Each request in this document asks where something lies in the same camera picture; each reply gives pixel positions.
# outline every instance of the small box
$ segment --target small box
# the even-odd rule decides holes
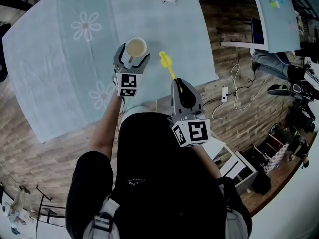
[[[172,130],[180,147],[194,147],[210,140],[210,120],[178,121]]]
[[[141,84],[143,74],[116,73],[115,85],[119,97],[133,97]]]

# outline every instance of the yellow brush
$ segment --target yellow brush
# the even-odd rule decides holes
[[[169,69],[171,77],[173,78],[173,80],[177,79],[176,75],[175,75],[175,73],[174,73],[174,71],[172,69],[173,61],[170,58],[170,56],[168,56],[165,51],[161,51],[159,53],[159,56],[161,57],[161,65],[164,68],[168,68]]]

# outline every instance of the light blue tablecloth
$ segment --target light blue tablecloth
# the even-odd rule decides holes
[[[194,85],[218,79],[198,0],[42,0],[11,28],[3,38],[9,76],[41,142],[101,118],[114,91],[113,55],[136,36],[151,60],[126,109],[170,94],[161,50],[178,77]]]
[[[265,21],[270,53],[300,50],[295,11],[291,0],[258,0]],[[278,2],[279,8],[271,2]]]

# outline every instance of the white cup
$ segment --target white cup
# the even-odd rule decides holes
[[[129,63],[132,62],[133,58],[141,57],[146,52],[146,42],[139,38],[134,37],[129,40],[126,44],[126,52],[130,56]]]

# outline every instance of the wooden floor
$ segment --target wooden floor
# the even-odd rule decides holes
[[[220,78],[198,87],[205,102],[220,98],[223,86],[228,86],[229,92],[234,91],[230,71],[237,63],[240,65],[236,79],[238,87],[249,85],[247,79],[254,78],[249,50],[221,47],[219,41],[229,40],[230,37],[231,40],[251,41],[250,26],[240,21],[231,21],[230,18],[258,17],[258,12],[252,0],[205,0],[201,6],[211,41],[215,70]],[[266,78],[267,75],[257,72],[253,85],[239,90],[238,108],[245,107],[253,99]],[[221,120],[211,119],[214,134],[233,151],[244,151],[251,144],[261,143],[270,127],[284,119],[292,101],[290,97],[266,94],[272,84],[281,82],[269,76],[257,98],[246,109],[234,109]],[[234,96],[229,96],[228,102],[214,116],[223,117],[233,108],[233,103]],[[208,118],[211,118],[214,109],[220,104],[220,101],[215,101],[205,106]],[[37,209],[41,200],[41,195],[35,189],[38,184],[42,191],[53,197],[52,205],[65,206],[76,161],[87,150],[94,125],[41,144],[21,111],[9,78],[0,83],[0,114],[0,163],[4,169],[0,169],[0,180],[4,182],[7,192],[14,196],[16,182],[22,183],[31,191],[27,197],[28,205]],[[111,161],[115,174],[116,149],[117,141]]]

